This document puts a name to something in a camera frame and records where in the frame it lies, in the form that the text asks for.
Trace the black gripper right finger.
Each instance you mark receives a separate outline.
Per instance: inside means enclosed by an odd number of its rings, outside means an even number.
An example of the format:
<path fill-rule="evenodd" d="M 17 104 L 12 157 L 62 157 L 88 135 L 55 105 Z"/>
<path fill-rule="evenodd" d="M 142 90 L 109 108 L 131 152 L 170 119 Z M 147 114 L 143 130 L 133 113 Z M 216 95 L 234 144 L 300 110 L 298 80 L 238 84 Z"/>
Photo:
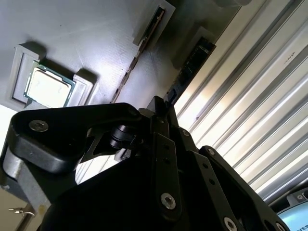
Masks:
<path fill-rule="evenodd" d="M 174 106 L 166 104 L 171 134 L 187 187 L 192 227 L 209 231 L 287 231 L 287 225 L 212 147 L 197 149 L 181 128 Z"/>

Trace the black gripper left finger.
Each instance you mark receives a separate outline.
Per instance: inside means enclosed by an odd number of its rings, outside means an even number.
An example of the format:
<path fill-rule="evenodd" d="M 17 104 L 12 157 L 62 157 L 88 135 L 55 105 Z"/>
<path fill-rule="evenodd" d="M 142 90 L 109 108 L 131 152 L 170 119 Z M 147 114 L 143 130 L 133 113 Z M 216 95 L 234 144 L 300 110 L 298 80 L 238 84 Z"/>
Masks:
<path fill-rule="evenodd" d="M 43 219 L 67 191 L 129 158 L 175 157 L 167 102 L 26 110 L 9 124 L 2 151 L 2 188 Z"/>

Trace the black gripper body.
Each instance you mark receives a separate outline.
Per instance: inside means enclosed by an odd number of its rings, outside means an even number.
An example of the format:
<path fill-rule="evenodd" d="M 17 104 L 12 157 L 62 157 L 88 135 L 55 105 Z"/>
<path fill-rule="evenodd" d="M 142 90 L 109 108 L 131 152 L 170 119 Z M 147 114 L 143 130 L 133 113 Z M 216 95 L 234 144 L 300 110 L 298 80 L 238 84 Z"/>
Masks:
<path fill-rule="evenodd" d="M 129 158 L 72 188 L 48 209 L 42 231 L 213 231 L 208 194 L 175 157 Z"/>

